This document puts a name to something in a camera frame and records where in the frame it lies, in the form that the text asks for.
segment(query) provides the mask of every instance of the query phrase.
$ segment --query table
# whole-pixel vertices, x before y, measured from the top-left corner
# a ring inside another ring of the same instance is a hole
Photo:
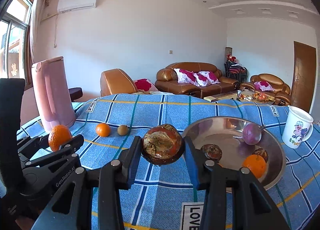
[[[160,124],[170,123],[182,133],[191,123],[203,118],[238,117],[265,124],[267,130],[282,143],[281,134],[288,116],[287,106],[271,106],[276,109],[274,112],[267,104],[229,99],[209,102],[187,95],[110,95],[95,100],[93,112],[86,112],[92,101],[72,103],[76,122],[70,130],[73,135],[84,136],[84,144],[77,154],[86,169],[97,169],[116,159],[121,150],[130,147],[135,136],[143,137],[150,128]],[[101,122],[111,127],[108,137],[99,137],[95,132],[95,127]],[[127,136],[117,133],[118,126],[122,124],[131,128]],[[286,153],[286,169],[276,186],[268,190],[292,230],[305,230],[320,204],[320,128],[313,126],[311,137],[296,150],[282,145]],[[46,134],[40,117],[37,117],[21,126],[17,138]],[[34,158],[49,152],[41,149]],[[98,191],[97,188],[93,190],[92,230],[99,229]],[[188,205],[186,203],[203,205],[204,196],[205,191],[193,190],[182,157],[161,167],[153,166],[141,157],[134,185],[130,190],[120,191],[124,225],[136,230],[180,230],[183,207]],[[226,229],[232,229],[230,193],[227,194]]]
[[[232,91],[232,92],[216,94],[216,95],[213,95],[213,96],[207,96],[207,97],[204,97],[204,100],[209,101],[209,102],[216,102],[216,101],[219,101],[219,100],[226,100],[226,99],[231,99],[231,98],[236,100],[237,92],[238,91]],[[249,91],[248,89],[245,89],[245,90],[241,91],[241,94],[243,94],[243,95],[252,95],[253,93],[254,93],[253,91]],[[248,102],[248,101],[244,100],[244,99],[240,99],[240,102]],[[260,101],[257,101],[257,100],[252,100],[251,102],[265,103],[265,104],[274,104],[275,103],[275,101],[260,102]]]

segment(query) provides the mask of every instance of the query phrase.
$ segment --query pink electric kettle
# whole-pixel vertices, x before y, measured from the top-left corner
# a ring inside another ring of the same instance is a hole
[[[76,120],[69,95],[63,57],[55,57],[32,65],[36,102],[44,130],[63,124],[70,127]]]

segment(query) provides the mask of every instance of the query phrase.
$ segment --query metal basin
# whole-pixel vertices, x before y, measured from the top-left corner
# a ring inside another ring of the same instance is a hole
[[[242,167],[243,161],[251,155],[251,150],[265,149],[269,155],[267,169],[258,180],[268,190],[280,180],[284,172],[285,153],[276,137],[266,129],[262,131],[260,142],[254,146],[240,143],[238,139],[233,138],[234,135],[242,135],[243,128],[247,123],[251,122],[235,117],[209,117],[190,124],[183,131],[182,136],[189,136],[196,149],[200,149],[205,144],[218,145],[222,150],[222,158],[219,163],[225,168],[235,170]]]

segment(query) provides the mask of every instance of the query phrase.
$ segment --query pink floral pillow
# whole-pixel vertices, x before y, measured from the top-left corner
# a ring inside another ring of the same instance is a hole
[[[139,79],[133,81],[139,91],[159,91],[149,79]]]
[[[200,73],[193,73],[193,76],[196,78],[196,81],[200,86],[207,86],[211,84],[211,82]]]
[[[256,89],[259,89],[261,91],[274,91],[272,86],[267,81],[255,82],[254,86]]]
[[[210,84],[220,83],[216,75],[211,71],[200,71],[199,74],[206,77]]]
[[[193,76],[193,72],[180,68],[174,68],[174,70],[178,76],[178,83],[191,83],[196,86],[199,86],[199,84],[196,81],[196,78]]]

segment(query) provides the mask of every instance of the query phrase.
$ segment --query air conditioner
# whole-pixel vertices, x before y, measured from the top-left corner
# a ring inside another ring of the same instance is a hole
[[[58,12],[82,10],[96,7],[96,0],[59,0]]]

